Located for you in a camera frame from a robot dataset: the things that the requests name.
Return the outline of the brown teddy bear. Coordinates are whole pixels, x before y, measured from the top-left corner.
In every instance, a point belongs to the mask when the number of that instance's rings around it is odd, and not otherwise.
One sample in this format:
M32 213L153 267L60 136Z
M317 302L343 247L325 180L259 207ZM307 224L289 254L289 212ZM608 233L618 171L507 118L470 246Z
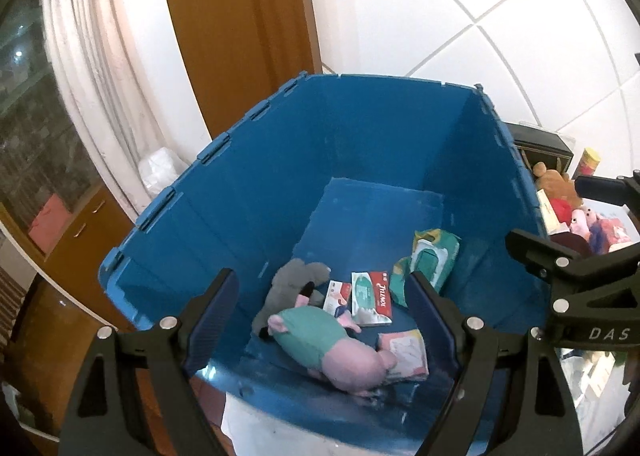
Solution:
M543 190L549 200L565 201L573 210L582 205L582 198L576 193L575 182L566 173L548 169L544 162L538 162L533 166L533 174L536 188Z

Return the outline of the green wet wipes pack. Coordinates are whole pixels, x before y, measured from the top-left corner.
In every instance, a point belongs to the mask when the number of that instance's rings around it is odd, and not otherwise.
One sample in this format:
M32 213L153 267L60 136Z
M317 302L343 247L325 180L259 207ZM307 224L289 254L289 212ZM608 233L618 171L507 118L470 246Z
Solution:
M409 257L397 261L390 274L393 301L406 307L405 282L413 272L420 272L436 292L446 283L460 250L460 238L440 228L416 231Z

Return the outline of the pink white tissue packet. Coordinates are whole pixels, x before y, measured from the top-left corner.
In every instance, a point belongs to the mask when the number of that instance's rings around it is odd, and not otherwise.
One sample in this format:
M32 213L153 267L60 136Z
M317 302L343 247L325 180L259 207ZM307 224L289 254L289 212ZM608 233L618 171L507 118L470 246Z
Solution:
M390 351L397 360L387 372L387 382L423 381L430 374L424 340L418 329L380 333L378 347Z

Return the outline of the black gold gift box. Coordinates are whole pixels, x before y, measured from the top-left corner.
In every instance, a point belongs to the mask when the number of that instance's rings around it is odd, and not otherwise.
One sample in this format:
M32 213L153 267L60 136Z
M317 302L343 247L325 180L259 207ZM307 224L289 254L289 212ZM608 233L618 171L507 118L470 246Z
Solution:
M524 124L507 123L506 128L529 171L542 162L548 170L567 172L573 153L558 134Z

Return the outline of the red green wipes packet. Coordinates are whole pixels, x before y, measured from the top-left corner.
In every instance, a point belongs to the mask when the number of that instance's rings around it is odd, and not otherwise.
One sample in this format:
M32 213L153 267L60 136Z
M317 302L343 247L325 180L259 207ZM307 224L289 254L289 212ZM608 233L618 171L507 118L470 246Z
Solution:
M393 323L386 272L352 272L352 318L361 327Z

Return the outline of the pink plush green shirt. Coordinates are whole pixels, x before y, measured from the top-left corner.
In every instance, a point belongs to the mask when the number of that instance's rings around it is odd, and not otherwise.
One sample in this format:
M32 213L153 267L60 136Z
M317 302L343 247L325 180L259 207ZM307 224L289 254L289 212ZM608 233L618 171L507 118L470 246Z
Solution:
M284 309L267 320L268 335L309 375L337 390L365 395L384 384L398 359L352 338L350 329L358 325L309 305Z

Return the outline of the small pink pig plush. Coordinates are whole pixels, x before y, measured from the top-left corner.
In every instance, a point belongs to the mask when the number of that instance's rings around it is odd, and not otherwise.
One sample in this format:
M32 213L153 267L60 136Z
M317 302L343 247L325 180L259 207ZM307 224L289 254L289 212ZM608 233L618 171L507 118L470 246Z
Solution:
M591 236L591 226L596 223L597 220L597 212L588 207L588 205L582 205L572 211L570 232L582 237L585 241L588 241Z

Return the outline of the white long box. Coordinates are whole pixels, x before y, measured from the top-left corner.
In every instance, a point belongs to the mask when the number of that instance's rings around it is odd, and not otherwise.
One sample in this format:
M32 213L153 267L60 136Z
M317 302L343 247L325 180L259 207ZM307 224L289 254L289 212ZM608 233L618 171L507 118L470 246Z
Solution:
M352 285L350 283L330 280L322 309L333 317L338 318L350 310L349 302L351 295Z

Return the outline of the beige tissue box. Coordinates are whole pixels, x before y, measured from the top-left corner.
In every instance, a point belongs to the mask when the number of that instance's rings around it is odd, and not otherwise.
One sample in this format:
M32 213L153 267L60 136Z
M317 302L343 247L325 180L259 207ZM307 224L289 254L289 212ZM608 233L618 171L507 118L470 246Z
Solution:
M560 227L561 222L558 220L554 208L544 190L539 189L536 192L536 196L539 202L542 220L544 221L544 228L547 233L551 235Z

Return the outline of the blue plastic storage crate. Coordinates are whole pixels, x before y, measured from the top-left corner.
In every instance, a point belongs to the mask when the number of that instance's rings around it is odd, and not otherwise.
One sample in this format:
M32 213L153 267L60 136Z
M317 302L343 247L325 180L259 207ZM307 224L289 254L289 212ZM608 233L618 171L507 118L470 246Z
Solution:
M390 272L418 231L456 235L442 293L464 315L523 333L549 291L506 251L544 233L534 184L480 86L371 75L299 75L213 140L102 262L99 281L134 326L183 310L224 268L238 303L204 378L296 426L380 452L416 450L451 386L430 376L356 398L312 379L252 332L277 270L320 262L334 280Z

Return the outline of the dark maroon round cushion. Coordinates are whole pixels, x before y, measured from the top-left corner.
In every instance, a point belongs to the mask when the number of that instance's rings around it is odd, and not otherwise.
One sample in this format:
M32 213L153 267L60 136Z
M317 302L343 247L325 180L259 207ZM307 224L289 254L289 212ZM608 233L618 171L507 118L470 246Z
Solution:
M574 251L583 259L593 255L589 242L581 235L573 234L571 231L561 231L560 233L550 235L549 239L557 245Z

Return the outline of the wooden cabinet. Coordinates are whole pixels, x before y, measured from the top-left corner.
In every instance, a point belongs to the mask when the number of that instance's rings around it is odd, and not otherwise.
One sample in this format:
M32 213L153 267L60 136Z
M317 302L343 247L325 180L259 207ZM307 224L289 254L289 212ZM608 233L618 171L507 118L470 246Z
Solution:
M1 208L1 225L20 254L58 291L102 323L123 331L134 329L98 280L104 257L132 228L130 218L102 183L79 200L75 212L54 232L47 250L21 230L7 207Z

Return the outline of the yellow red cylinder can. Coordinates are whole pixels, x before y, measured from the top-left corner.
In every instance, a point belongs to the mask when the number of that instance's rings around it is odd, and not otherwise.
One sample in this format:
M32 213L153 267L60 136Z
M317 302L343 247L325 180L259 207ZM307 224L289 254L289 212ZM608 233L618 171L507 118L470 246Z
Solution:
M591 147L586 147L582 150L582 156L580 157L577 167L573 174L573 179L577 179L579 176L593 176L600 164L601 156Z

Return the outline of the white curtain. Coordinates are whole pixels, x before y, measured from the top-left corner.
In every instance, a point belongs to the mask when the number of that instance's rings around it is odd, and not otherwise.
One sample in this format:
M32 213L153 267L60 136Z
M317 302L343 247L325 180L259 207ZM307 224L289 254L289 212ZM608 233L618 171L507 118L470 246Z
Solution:
M40 0L64 108L130 220L172 183L210 134L167 0Z

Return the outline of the grey fluffy plush toy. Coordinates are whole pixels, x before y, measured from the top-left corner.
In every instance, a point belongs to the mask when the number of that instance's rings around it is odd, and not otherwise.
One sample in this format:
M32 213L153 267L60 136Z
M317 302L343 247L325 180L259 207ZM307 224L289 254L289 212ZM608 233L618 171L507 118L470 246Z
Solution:
M262 309L253 319L254 335L262 333L271 315L294 307L301 293L308 298L310 305L322 306L324 297L317 287L329 281L330 273L331 270L321 262L305 263L297 257L281 266L271 280Z

